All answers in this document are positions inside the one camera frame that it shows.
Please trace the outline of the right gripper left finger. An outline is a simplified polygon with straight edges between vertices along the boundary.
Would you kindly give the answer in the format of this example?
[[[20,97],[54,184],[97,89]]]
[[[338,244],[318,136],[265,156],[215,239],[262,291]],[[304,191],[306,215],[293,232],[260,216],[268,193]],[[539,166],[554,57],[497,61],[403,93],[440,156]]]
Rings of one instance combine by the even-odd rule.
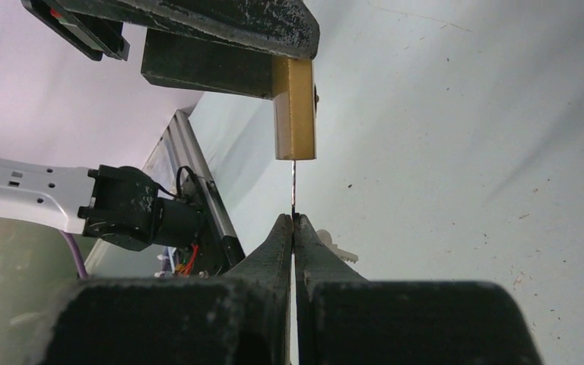
[[[294,223],[209,278],[79,281],[33,337],[32,364],[287,364]]]

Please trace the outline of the brass padlock long shackle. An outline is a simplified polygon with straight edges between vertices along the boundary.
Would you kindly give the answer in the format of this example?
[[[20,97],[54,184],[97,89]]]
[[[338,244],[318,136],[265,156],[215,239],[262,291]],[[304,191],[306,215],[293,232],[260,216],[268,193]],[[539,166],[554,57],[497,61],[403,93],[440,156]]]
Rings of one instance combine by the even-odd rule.
[[[278,160],[316,159],[316,88],[309,59],[273,58],[275,156]]]

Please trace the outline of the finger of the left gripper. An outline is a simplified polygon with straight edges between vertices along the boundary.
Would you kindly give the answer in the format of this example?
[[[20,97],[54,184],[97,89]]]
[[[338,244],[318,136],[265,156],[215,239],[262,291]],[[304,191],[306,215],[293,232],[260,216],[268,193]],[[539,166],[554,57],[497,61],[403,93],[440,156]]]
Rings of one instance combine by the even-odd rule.
[[[67,11],[293,59],[314,59],[318,21],[302,1],[61,1]]]
[[[272,56],[221,43],[147,30],[141,75],[150,84],[271,99]]]

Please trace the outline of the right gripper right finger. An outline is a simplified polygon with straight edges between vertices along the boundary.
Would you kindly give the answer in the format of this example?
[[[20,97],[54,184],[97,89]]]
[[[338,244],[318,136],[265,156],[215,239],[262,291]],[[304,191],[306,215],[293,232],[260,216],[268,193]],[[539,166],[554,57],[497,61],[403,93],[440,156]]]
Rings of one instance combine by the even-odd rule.
[[[294,217],[302,364],[540,364],[512,296],[489,281],[370,281]]]

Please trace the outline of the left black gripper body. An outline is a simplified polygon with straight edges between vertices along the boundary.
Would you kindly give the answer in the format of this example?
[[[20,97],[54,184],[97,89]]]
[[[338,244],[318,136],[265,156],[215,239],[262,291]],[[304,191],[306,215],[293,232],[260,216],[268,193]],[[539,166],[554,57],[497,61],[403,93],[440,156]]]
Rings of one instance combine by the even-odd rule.
[[[129,43],[122,36],[123,23],[69,11],[58,1],[22,0],[21,4],[89,59],[128,59]]]

